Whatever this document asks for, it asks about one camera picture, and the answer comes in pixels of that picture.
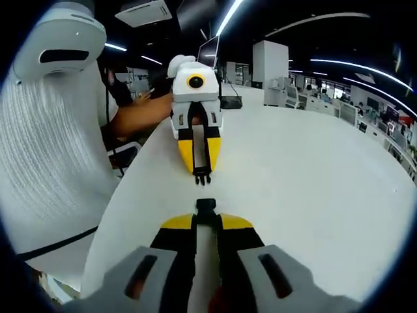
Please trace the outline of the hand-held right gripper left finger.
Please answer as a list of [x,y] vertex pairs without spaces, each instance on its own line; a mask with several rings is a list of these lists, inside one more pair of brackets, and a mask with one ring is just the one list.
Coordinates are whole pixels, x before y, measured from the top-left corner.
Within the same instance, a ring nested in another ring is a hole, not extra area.
[[195,276],[195,215],[165,221],[150,246],[140,246],[105,275],[90,296],[64,312],[187,312]]

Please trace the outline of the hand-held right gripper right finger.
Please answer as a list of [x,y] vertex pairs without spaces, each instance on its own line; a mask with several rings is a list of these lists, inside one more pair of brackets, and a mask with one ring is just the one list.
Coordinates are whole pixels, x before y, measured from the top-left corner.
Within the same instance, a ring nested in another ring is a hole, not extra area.
[[252,223],[220,213],[217,231],[221,292],[226,312],[358,312],[360,303],[330,295],[312,272],[276,245],[266,245]]

